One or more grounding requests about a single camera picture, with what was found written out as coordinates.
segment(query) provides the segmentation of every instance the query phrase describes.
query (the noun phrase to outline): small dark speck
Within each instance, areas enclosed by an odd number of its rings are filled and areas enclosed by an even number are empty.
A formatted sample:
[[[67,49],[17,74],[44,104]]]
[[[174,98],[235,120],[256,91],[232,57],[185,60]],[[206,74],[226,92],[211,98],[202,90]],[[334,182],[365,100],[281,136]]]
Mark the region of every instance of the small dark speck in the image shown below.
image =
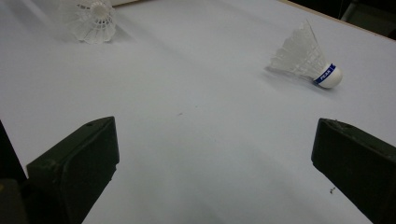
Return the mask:
[[[332,194],[334,192],[334,190],[335,190],[335,187],[330,189],[330,194]]]

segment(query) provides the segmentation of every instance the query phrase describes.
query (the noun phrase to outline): blue band with white text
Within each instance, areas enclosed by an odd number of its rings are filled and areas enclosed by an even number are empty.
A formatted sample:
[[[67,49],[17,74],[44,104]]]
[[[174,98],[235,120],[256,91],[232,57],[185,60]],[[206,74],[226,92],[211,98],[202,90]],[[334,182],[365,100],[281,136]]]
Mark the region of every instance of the blue band with white text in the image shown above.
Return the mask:
[[[326,71],[324,71],[324,73],[320,77],[315,79],[314,82],[319,84],[320,82],[324,81],[324,79],[326,79],[329,75],[332,74],[332,71],[334,71],[334,69],[335,69],[335,65],[330,64],[330,66],[326,69]]]

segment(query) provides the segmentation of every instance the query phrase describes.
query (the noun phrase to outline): white shuttlecock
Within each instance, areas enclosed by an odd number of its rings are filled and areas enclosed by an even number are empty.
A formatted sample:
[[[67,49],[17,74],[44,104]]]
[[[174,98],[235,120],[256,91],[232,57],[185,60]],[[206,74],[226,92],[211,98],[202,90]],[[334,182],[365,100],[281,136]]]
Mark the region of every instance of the white shuttlecock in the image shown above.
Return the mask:
[[[308,21],[285,40],[269,67],[312,78],[316,84],[328,89],[338,85],[343,78],[338,67],[326,62]]]
[[[59,11],[77,40],[100,44],[116,33],[115,9],[109,0],[61,0]]]

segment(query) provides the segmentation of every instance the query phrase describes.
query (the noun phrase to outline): table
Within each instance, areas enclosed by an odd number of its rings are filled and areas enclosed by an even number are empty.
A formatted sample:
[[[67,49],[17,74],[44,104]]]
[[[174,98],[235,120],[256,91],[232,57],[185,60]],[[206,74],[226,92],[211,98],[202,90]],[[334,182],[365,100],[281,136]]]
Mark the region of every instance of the table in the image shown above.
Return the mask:
[[[118,171],[84,223],[370,223],[310,154],[319,118],[396,145],[395,42],[277,1],[150,0],[88,45],[55,3],[0,2],[0,119],[25,166],[115,116]],[[305,19],[333,90],[265,69]]]

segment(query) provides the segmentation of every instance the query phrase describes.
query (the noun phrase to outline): white table surface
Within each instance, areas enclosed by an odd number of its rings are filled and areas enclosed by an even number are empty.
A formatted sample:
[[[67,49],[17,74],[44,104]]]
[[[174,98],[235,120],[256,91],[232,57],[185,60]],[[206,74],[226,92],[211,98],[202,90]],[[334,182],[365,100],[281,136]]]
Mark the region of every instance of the white table surface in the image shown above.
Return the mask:
[[[120,164],[85,224],[371,223],[310,155],[319,118],[396,145],[395,42],[277,1],[150,0],[88,45],[49,2],[0,1],[0,119],[25,166],[115,116]],[[305,19],[333,90],[264,69]]]

